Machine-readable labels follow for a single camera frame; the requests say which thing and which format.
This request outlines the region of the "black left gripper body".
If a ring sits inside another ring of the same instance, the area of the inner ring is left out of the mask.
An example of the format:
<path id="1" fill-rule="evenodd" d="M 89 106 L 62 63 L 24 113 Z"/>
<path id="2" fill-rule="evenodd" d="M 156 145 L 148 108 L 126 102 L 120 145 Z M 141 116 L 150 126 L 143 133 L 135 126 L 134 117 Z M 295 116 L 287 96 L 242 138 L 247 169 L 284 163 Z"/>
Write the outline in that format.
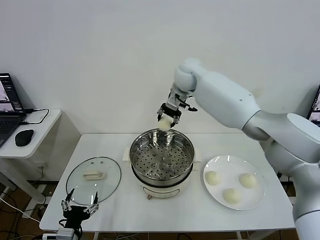
<path id="1" fill-rule="evenodd" d="M 63 211 L 63 217 L 66 219 L 65 228 L 80 228 L 83 221 L 90 218 L 90 214 L 85 211 L 86 207 L 72 205 L 70 210 Z"/>

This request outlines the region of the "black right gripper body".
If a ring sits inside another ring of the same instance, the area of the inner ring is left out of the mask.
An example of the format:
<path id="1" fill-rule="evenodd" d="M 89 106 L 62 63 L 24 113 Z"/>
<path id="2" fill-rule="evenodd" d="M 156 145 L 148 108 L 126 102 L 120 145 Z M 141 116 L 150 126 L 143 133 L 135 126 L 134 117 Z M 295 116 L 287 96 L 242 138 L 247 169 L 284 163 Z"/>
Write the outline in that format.
<path id="1" fill-rule="evenodd" d="M 161 106 L 160 106 L 160 109 L 163 109 L 163 114 L 171 117 L 172 115 L 174 114 L 182 114 L 181 111 L 177 108 L 176 110 L 173 110 L 171 108 L 169 108 L 166 103 L 163 103 Z"/>

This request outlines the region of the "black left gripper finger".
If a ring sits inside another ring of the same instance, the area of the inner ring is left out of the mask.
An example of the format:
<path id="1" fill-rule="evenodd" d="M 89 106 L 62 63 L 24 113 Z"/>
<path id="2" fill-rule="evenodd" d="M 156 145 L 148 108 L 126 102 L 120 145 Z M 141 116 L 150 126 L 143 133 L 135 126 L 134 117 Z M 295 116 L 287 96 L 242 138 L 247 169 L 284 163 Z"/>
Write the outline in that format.
<path id="1" fill-rule="evenodd" d="M 61 200 L 61 207 L 62 207 L 62 210 L 63 211 L 71 211 L 72 208 L 70 206 L 70 200 L 73 196 L 73 193 L 74 193 L 75 189 L 73 188 L 65 197 L 65 199 L 62 199 Z"/>
<path id="2" fill-rule="evenodd" d="M 98 192 L 95 193 L 92 204 L 83 210 L 84 213 L 94 214 L 99 209 Z"/>

